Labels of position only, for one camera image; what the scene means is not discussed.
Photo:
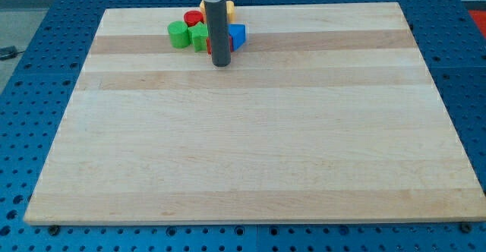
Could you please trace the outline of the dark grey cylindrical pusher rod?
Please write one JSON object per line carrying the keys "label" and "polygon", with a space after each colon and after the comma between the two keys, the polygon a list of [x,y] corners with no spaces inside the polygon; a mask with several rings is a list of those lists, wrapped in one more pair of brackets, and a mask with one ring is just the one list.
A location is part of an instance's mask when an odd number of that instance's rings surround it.
{"label": "dark grey cylindrical pusher rod", "polygon": [[204,0],[212,63],[225,67],[231,62],[226,0]]}

